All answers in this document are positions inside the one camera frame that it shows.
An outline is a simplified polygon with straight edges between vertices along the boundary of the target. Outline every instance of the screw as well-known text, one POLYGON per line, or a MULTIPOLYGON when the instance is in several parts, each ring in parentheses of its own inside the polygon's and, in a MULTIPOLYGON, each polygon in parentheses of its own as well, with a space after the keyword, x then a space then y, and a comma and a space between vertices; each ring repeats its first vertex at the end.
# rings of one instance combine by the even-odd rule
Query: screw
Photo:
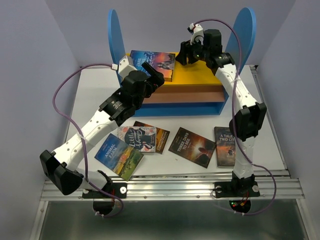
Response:
POLYGON ((120 193, 125 194, 127 192, 127 188, 122 186, 120 187, 120 193))
POLYGON ((252 190, 253 190, 255 193, 257 193, 257 192, 259 192, 259 187, 258 187, 257 185, 254 185, 254 186, 252 187, 252 190))

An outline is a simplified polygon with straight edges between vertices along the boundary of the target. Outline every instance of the blue book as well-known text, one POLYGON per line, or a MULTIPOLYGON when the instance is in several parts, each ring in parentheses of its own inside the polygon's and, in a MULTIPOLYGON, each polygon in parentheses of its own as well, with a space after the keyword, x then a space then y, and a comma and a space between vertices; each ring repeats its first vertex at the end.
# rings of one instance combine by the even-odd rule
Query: blue book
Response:
POLYGON ((143 156, 141 152, 110 134, 94 158, 129 181, 143 156))

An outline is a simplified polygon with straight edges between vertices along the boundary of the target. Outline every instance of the cable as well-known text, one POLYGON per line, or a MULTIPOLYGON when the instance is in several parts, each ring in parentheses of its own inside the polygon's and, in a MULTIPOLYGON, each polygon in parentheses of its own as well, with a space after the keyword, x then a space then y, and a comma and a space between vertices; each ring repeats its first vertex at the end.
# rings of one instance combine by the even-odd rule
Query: cable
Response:
POLYGON ((66 82, 68 82, 72 77, 74 77, 76 74, 80 73, 83 69, 86 69, 86 68, 89 68, 89 67, 93 67, 93 66, 107 66, 107 67, 112 67, 111 64, 107 64, 107 63, 94 63, 94 64, 89 64, 89 65, 85 65, 83 66, 82 68, 78 69, 77 71, 75 71, 74 73, 72 73, 70 76, 68 76, 59 86, 58 88, 56 89, 56 91, 54 92, 53 94, 53 98, 52 98, 52 105, 53 105, 53 108, 54 110, 60 114, 62 117, 64 117, 65 119, 67 119, 70 123, 73 124, 73 126, 76 128, 76 130, 78 131, 78 133, 80 134, 81 136, 81 143, 82 143, 82 148, 83 148, 83 157, 84 157, 84 179, 85 181, 87 181, 87 183, 93 187, 94 189, 96 189, 97 191, 99 191, 100 193, 112 198, 112 199, 117 199, 120 203, 121 203, 121 208, 118 212, 112 214, 112 215, 101 215, 102 217, 104 218, 109 218, 109 217, 113 217, 113 216, 116 216, 118 215, 119 213, 122 212, 122 210, 124 209, 124 202, 122 201, 121 198, 115 196, 115 195, 112 195, 106 191, 103 191, 102 189, 98 188, 96 185, 94 185, 92 182, 89 181, 89 178, 88 178, 88 171, 89 171, 89 167, 88 167, 88 155, 87 155, 87 147, 86 147, 86 142, 84 140, 84 134, 83 132, 81 131, 81 128, 78 126, 78 124, 71 118, 69 117, 68 115, 66 115, 65 113, 63 113, 62 111, 60 111, 58 108, 57 108, 57 105, 56 105, 56 97, 57 97, 57 94, 58 92, 60 91, 60 89, 66 84, 66 82))
POLYGON ((240 147, 240 143, 239 143, 239 139, 237 137, 237 131, 236 131, 236 118, 235 118, 235 104, 236 104, 236 89, 237 89, 237 81, 238 81, 238 77, 239 77, 239 74, 240 74, 240 66, 241 66, 241 61, 242 61, 242 49, 241 49, 241 44, 240 44, 240 40, 239 40, 239 37, 236 33, 236 31, 228 24, 226 23, 225 21, 222 21, 222 20, 219 20, 219 19, 216 19, 216 18, 207 18, 207 19, 203 19, 203 20, 200 20, 200 21, 197 21, 194 23, 194 27, 196 26, 196 24, 199 24, 199 23, 203 23, 203 22, 208 22, 208 21, 214 21, 214 22, 219 22, 219 23, 222 23, 224 24, 225 26, 227 26, 231 31, 232 33, 234 34, 235 38, 236 38, 236 41, 238 43, 238 48, 239 48, 239 63, 238 63, 238 66, 236 66, 236 73, 235 73, 235 78, 234 78, 234 83, 233 83, 233 92, 232 92, 232 125, 233 125, 233 130, 234 130, 234 138, 235 138, 235 142, 236 144, 238 145, 241 153, 243 154, 243 156, 245 157, 245 159, 253 166, 257 167, 257 168, 261 168, 261 169, 264 169, 268 172, 268 174, 271 176, 272 180, 273 180, 273 184, 274 184, 274 192, 273 192, 273 196, 272 196, 272 199, 271 201, 269 202, 269 204, 259 210, 259 211, 256 211, 256 212, 253 212, 253 213, 246 213, 244 215, 248 215, 248 216, 253 216, 253 215, 257 215, 257 214, 260 214, 264 211, 266 211, 275 201, 275 198, 276 198, 276 194, 277 194, 277 183, 276 183, 276 179, 275 177, 273 176, 273 174, 271 173, 270 170, 268 170, 265 166, 261 166, 261 165, 257 165, 257 164, 254 164, 250 159, 249 157, 246 155, 246 153, 244 152, 244 150, 240 147))

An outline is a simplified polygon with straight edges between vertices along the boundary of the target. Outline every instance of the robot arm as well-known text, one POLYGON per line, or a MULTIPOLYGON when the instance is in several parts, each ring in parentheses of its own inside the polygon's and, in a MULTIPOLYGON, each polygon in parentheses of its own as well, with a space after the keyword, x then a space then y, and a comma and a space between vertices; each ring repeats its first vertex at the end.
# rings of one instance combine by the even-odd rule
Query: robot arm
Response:
MULTIPOLYGON (((192 33, 192 37, 189 41, 181 43, 176 60, 182 65, 193 64, 199 60, 204 61, 232 98, 237 73, 235 62, 229 53, 222 52, 219 30, 207 29, 203 31, 203 39, 201 39, 200 29, 202 27, 199 24, 190 25, 188 30, 192 33)), ((230 121, 229 128, 234 136, 236 131, 239 145, 235 145, 236 155, 232 180, 231 182, 216 182, 215 188, 219 188, 220 191, 215 192, 215 197, 242 197, 246 193, 249 193, 250 197, 258 197, 260 193, 257 182, 255 182, 252 162, 246 159, 242 151, 249 159, 253 159, 255 137, 262 127, 267 107, 252 97, 240 77, 236 81, 234 97, 235 99, 232 100, 235 103, 236 129, 233 127, 233 120, 230 121)))
MULTIPOLYGON (((84 170, 78 168, 84 157, 82 138, 86 142, 88 153, 107 134, 132 117, 136 110, 140 109, 143 100, 164 84, 162 73, 157 72, 147 62, 142 66, 150 76, 138 71, 132 65, 130 57, 121 59, 118 66, 118 73, 123 78, 121 87, 99 106, 84 125, 81 129, 83 137, 77 133, 52 152, 45 150, 40 155, 45 175, 64 195, 69 195, 79 188, 96 191, 85 181, 84 170)), ((90 171, 88 177, 99 189, 104 189, 111 182, 102 171, 90 171)))

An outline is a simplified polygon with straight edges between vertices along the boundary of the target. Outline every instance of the book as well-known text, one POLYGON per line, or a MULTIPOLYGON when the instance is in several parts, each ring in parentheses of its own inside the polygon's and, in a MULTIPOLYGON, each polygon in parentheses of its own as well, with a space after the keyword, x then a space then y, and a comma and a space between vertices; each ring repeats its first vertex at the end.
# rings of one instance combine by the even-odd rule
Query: book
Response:
POLYGON ((236 161, 235 138, 228 127, 214 128, 216 163, 218 167, 233 167, 236 161))
POLYGON ((129 181, 143 156, 141 152, 110 134, 94 158, 129 181))
POLYGON ((215 148, 215 142, 180 127, 169 151, 204 168, 208 168, 215 148))
POLYGON ((157 129, 154 126, 120 126, 117 137, 140 152, 156 152, 157 129))
MULTIPOLYGON (((153 127, 151 125, 135 121, 133 124, 135 127, 153 127)), ((164 152, 170 132, 161 128, 156 127, 156 138, 155 138, 155 152, 162 154, 164 152)))
POLYGON ((163 74, 165 81, 172 82, 176 61, 176 55, 174 53, 132 50, 130 57, 137 70, 149 76, 149 73, 142 67, 142 64, 147 62, 155 70, 163 74))

